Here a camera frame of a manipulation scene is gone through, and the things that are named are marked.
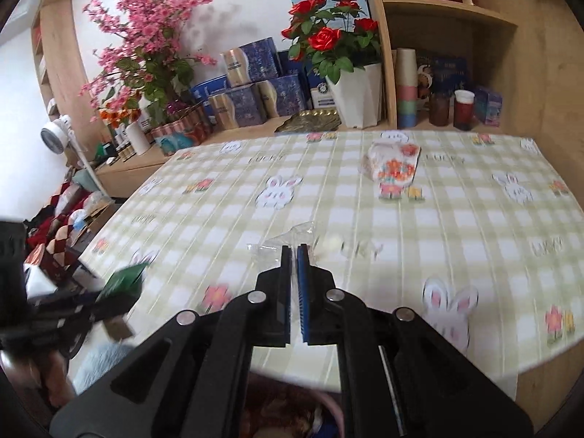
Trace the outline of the left hand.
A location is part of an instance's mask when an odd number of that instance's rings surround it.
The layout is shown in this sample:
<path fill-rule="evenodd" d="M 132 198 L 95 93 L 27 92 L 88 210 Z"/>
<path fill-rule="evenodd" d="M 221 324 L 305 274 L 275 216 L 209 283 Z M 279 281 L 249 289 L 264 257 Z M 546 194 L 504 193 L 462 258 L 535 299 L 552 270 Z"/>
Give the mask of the left hand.
<path fill-rule="evenodd" d="M 68 366 L 58 351 L 25 357 L 1 352 L 1 367 L 15 389 L 44 389 L 49 403 L 57 408 L 76 397 L 67 377 Z"/>

